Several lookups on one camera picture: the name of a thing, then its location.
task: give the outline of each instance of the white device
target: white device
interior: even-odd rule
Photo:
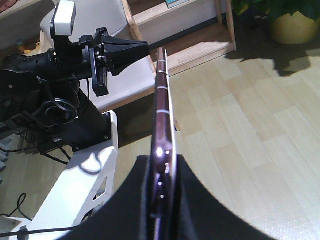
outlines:
[[[12,232],[18,232],[21,228],[33,231],[77,226],[86,213],[104,205],[111,198],[118,157],[118,124],[116,114],[113,111],[109,113],[111,139],[75,152],[33,221],[8,217],[20,222]],[[55,240],[66,233],[31,234],[26,239]]]
[[[54,16],[55,35],[71,36],[76,20],[76,4],[73,1],[61,0]]]

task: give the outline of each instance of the gray chair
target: gray chair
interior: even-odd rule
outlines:
[[[117,38],[131,39],[130,27],[121,0],[73,0],[76,4],[76,18],[72,42],[82,35],[93,35],[97,28],[107,27],[108,33]],[[41,22],[41,29],[50,37],[52,10]],[[86,81],[80,81],[81,89],[87,94]],[[101,111],[108,111],[145,97],[154,91],[155,75],[150,58],[145,57],[125,69],[119,76],[108,75],[110,94],[96,97],[90,88],[90,100]]]

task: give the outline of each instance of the wooden frame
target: wooden frame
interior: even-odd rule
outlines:
[[[131,33],[137,40],[143,38],[139,26],[192,4],[195,1],[197,0],[189,0],[173,8],[168,8],[164,2],[132,16],[127,0],[122,0]],[[168,56],[169,74],[171,76],[236,50],[231,0],[224,1],[226,3],[228,29],[223,26],[221,0],[212,0],[217,14],[217,24],[213,24],[205,28],[205,30],[200,30],[183,37],[183,40],[178,39],[164,46],[167,49],[172,49],[168,51],[172,53]],[[177,52],[175,49],[181,48],[182,43],[185,49],[180,49],[180,51]]]

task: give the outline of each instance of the book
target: book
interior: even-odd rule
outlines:
[[[168,6],[169,9],[188,1],[190,0],[165,0],[166,5]]]

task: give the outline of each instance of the wooden cabinet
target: wooden cabinet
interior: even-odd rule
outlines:
[[[170,75],[236,50],[231,0],[189,0],[168,8],[164,0],[122,0],[131,31],[149,44],[217,17],[217,23],[164,45]],[[222,5],[227,26],[223,24]]]

